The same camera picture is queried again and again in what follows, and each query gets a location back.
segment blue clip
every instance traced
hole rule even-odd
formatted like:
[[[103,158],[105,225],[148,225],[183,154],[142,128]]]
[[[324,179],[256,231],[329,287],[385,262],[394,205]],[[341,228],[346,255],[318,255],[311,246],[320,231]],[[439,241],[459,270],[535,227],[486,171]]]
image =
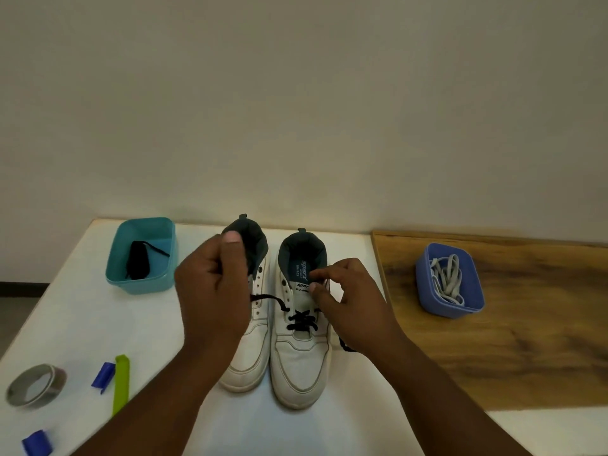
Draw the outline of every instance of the blue clip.
[[[27,456],[49,456],[53,452],[49,438],[43,430],[37,430],[32,435],[21,440]]]
[[[97,377],[95,381],[91,384],[91,387],[95,387],[97,389],[101,389],[100,393],[103,393],[106,390],[106,387],[114,377],[116,372],[116,365],[113,363],[105,362],[102,366],[102,369],[97,373]]]

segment person's left hand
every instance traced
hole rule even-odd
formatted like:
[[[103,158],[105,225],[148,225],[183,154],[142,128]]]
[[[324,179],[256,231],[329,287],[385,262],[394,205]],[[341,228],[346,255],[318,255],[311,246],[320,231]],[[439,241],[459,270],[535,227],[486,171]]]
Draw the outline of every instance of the person's left hand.
[[[175,270],[184,347],[213,352],[228,367],[251,318],[247,260],[238,232],[215,235]]]

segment forearm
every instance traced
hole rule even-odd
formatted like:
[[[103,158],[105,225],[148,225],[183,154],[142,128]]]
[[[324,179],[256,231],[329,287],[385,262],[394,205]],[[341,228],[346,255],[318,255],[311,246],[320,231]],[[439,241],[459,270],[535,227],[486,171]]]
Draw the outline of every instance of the forearm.
[[[202,401],[223,372],[219,355],[182,349],[73,456],[180,455]]]
[[[393,386],[426,456],[529,453],[404,334],[371,361]]]

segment black baseboard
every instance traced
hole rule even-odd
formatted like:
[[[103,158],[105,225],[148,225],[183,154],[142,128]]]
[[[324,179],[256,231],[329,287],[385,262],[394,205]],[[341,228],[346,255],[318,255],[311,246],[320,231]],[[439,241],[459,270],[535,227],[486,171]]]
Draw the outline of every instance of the black baseboard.
[[[0,297],[41,297],[48,283],[0,282]]]

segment wall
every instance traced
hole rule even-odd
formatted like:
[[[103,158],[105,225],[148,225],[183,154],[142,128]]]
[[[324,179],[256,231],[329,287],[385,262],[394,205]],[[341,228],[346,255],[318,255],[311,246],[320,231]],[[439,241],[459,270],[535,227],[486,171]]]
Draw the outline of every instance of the wall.
[[[0,280],[91,219],[608,241],[608,0],[3,0]]]

